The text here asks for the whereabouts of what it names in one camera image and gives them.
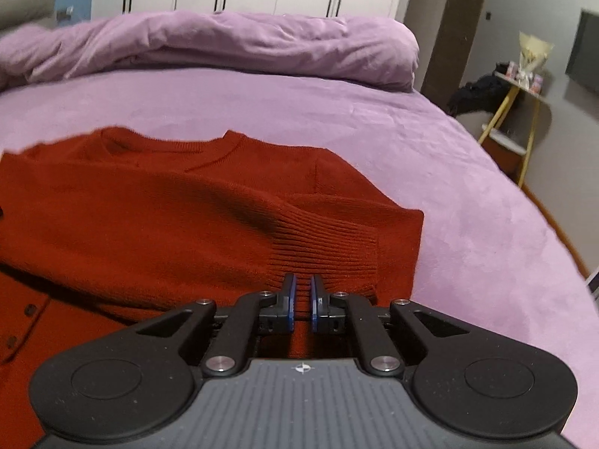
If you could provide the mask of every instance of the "red sweater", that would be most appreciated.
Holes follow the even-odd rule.
[[[410,295],[423,221],[328,150],[233,131],[164,142],[113,127],[4,154],[0,206],[0,434],[12,448],[41,435],[26,387],[47,357],[200,297],[276,290],[287,272],[299,319],[316,273],[388,305]]]

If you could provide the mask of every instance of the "metal screw head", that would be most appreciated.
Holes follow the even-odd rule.
[[[235,360],[228,356],[212,356],[212,358],[206,361],[206,368],[212,371],[229,371],[235,366]]]
[[[370,360],[370,366],[377,371],[393,371],[399,368],[400,365],[399,359],[393,356],[377,356]]]

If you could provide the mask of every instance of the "gray pillow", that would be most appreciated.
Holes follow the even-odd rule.
[[[54,14],[56,0],[0,0],[0,30]]]

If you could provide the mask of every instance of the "wooden floor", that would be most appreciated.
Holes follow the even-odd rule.
[[[547,220],[549,225],[555,230],[555,233],[557,234],[558,238],[561,240],[564,246],[568,248],[570,254],[572,255],[572,258],[574,258],[574,262],[576,263],[576,266],[578,267],[578,271],[580,272],[580,274],[585,279],[588,278],[590,275],[589,269],[586,267],[585,262],[582,261],[580,254],[576,251],[574,245],[570,241],[570,238],[568,238],[564,231],[559,227],[558,223],[555,221],[555,218],[551,216],[551,213],[538,199],[538,197],[532,194],[532,192],[526,186],[526,184],[522,186],[522,192],[524,192],[528,196],[528,199],[530,199],[538,208],[538,210],[543,214],[543,216],[545,216],[545,219]]]

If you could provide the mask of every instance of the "ribbed cuff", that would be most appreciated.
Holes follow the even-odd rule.
[[[285,211],[273,235],[268,283],[280,288],[283,276],[298,276],[296,313],[310,311],[309,278],[323,277],[328,291],[375,296],[378,281],[377,231],[297,208]]]

